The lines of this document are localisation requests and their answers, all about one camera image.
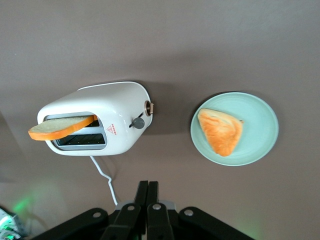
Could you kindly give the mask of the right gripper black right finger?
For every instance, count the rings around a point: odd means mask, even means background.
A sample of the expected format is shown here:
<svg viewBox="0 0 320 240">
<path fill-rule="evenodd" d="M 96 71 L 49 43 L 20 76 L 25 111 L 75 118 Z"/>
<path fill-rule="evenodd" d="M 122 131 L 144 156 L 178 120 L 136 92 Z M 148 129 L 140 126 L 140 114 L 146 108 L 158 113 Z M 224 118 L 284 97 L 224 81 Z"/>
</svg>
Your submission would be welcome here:
<svg viewBox="0 0 320 240">
<path fill-rule="evenodd" d="M 205 211 L 188 206 L 177 212 L 159 201 L 159 183 L 148 183 L 146 197 L 148 240 L 251 240 L 247 234 Z"/>
</svg>

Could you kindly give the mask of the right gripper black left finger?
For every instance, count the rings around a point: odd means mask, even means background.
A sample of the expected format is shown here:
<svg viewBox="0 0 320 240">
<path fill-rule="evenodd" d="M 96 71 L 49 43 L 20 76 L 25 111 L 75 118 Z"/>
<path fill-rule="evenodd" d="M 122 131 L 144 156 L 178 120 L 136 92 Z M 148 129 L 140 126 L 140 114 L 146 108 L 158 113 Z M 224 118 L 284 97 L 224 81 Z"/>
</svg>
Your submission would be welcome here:
<svg viewBox="0 0 320 240">
<path fill-rule="evenodd" d="M 34 240 L 140 240 L 141 215 L 149 182 L 140 181 L 135 199 L 120 204 L 113 213 L 102 208 L 87 210 L 37 236 Z"/>
</svg>

